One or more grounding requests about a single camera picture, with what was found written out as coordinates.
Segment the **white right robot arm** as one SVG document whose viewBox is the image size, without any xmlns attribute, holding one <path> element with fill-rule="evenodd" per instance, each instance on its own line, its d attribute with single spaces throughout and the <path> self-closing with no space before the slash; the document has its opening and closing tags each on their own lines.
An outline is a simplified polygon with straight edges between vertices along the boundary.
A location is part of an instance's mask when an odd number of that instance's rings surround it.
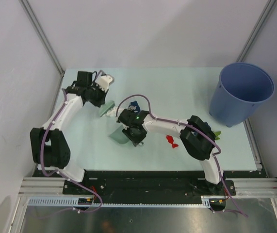
<svg viewBox="0 0 277 233">
<path fill-rule="evenodd" d="M 214 158 L 215 134 L 199 117 L 191 116 L 186 121 L 178 121 L 152 116 L 149 111 L 136 113 L 125 109 L 117 117 L 117 123 L 123 125 L 122 133 L 134 146 L 142 143 L 147 133 L 160 133 L 180 139 L 188 154 L 198 160 L 203 168 L 203 188 L 213 195 L 224 190 L 223 171 Z"/>
</svg>

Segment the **green hand brush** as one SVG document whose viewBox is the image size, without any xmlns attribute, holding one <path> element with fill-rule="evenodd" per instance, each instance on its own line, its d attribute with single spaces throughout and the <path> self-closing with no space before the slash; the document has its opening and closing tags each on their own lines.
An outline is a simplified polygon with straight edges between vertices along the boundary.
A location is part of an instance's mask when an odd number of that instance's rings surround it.
<svg viewBox="0 0 277 233">
<path fill-rule="evenodd" d="M 99 116 L 102 117 L 108 113 L 111 109 L 115 107 L 115 102 L 113 100 L 107 101 L 105 104 L 101 105 L 99 108 Z"/>
</svg>

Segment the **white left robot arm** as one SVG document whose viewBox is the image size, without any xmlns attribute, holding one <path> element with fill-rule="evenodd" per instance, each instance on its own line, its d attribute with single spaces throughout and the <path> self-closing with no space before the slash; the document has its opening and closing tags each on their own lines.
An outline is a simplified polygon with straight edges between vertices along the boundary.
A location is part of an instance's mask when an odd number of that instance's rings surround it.
<svg viewBox="0 0 277 233">
<path fill-rule="evenodd" d="M 71 151 L 64 130 L 75 114 L 86 104 L 100 108 L 107 113 L 114 104 L 105 101 L 114 77 L 103 71 L 78 71 L 76 80 L 62 90 L 63 101 L 52 116 L 40 128 L 30 132 L 33 161 L 47 177 L 55 173 L 74 181 L 73 188 L 80 194 L 90 189 L 90 182 L 84 178 L 84 169 L 71 159 Z"/>
</svg>

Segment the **blue and white paper pile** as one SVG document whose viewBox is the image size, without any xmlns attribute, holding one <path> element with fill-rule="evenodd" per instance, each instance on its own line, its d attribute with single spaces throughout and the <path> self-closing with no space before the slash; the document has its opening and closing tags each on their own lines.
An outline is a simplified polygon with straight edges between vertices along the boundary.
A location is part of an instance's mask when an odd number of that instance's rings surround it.
<svg viewBox="0 0 277 233">
<path fill-rule="evenodd" d="M 139 113 L 141 111 L 140 106 L 137 101 L 130 102 L 127 109 L 134 113 Z"/>
</svg>

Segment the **green plastic dustpan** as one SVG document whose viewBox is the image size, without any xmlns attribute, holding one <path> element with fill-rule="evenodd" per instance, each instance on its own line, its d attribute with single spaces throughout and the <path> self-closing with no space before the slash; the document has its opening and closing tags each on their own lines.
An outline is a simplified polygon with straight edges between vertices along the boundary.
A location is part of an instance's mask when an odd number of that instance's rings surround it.
<svg viewBox="0 0 277 233">
<path fill-rule="evenodd" d="M 124 130 L 123 126 L 119 126 L 115 131 L 113 131 L 109 137 L 120 145 L 128 143 L 130 140 L 122 132 Z"/>
</svg>

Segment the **white paper scrap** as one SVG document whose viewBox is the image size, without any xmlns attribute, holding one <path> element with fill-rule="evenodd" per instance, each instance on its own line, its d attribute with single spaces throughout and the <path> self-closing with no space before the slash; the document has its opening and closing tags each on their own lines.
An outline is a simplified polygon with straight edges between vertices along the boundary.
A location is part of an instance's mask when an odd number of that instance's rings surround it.
<svg viewBox="0 0 277 233">
<path fill-rule="evenodd" d="M 117 117 L 117 109 L 116 108 L 113 108 L 111 110 L 109 110 L 105 116 L 107 117 Z"/>
</svg>

